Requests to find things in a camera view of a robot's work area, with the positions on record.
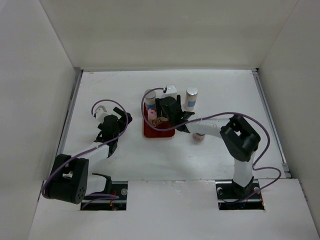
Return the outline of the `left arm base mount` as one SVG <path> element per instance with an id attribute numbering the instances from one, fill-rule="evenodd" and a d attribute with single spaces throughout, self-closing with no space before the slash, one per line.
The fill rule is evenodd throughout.
<path id="1" fill-rule="evenodd" d="M 127 181 L 113 181 L 108 175 L 94 173 L 88 177 L 86 193 L 80 203 L 80 210 L 125 211 L 128 188 Z"/>

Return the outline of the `pink spice jar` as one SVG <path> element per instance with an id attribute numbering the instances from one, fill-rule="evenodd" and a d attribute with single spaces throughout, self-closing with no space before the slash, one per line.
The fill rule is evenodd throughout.
<path id="1" fill-rule="evenodd" d="M 148 122 L 153 125 L 153 126 L 156 126 L 157 125 L 157 112 L 155 109 L 148 109 L 147 111 L 147 119 L 148 119 Z"/>

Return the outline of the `blue label shaker bottle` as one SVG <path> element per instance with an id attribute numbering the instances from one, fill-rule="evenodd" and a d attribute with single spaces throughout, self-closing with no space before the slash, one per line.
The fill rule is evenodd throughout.
<path id="1" fill-rule="evenodd" d="M 144 105 L 145 105 L 145 108 L 146 110 L 149 110 L 149 109 L 156 109 L 156 92 L 153 90 L 153 91 L 150 91 L 144 98 Z"/>

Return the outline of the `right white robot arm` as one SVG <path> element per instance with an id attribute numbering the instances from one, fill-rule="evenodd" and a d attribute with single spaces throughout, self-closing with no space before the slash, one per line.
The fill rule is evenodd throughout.
<path id="1" fill-rule="evenodd" d="M 230 118 L 201 118 L 196 121 L 195 113 L 183 111 L 177 98 L 157 98 L 155 104 L 157 115 L 166 118 L 178 131 L 221 138 L 234 158 L 233 194 L 243 198 L 250 192 L 253 158 L 261 137 L 243 116 L 234 113 Z"/>

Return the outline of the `yellow lid squeeze bottle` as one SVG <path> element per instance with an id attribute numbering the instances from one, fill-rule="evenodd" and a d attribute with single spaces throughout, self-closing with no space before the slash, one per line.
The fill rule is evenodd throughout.
<path id="1" fill-rule="evenodd" d="M 168 118 L 166 118 L 166 117 L 160 117 L 159 120 L 160 120 L 160 123 L 161 123 L 161 124 L 162 124 L 162 123 L 164 123 L 164 124 L 169 124 L 169 123 L 170 123 L 169 120 L 168 120 Z"/>

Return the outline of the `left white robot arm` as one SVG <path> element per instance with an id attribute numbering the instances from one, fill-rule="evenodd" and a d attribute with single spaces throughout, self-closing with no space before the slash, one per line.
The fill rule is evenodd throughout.
<path id="1" fill-rule="evenodd" d="M 111 157 L 118 147 L 119 137 L 125 132 L 133 118 L 130 113 L 114 107 L 116 113 L 109 114 L 103 106 L 95 111 L 99 120 L 98 133 L 93 143 L 74 155 L 59 154 L 55 157 L 51 173 L 41 189 L 46 199 L 80 204 L 86 197 L 117 199 L 112 196 L 110 176 L 92 169 L 100 161 Z"/>

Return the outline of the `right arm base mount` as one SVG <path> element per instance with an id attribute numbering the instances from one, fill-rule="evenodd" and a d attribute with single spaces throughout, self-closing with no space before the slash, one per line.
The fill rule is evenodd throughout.
<path id="1" fill-rule="evenodd" d="M 216 181 L 218 208 L 221 211 L 264 210 L 262 194 L 258 180 L 253 180 L 245 190 L 236 187 L 231 180 Z"/>

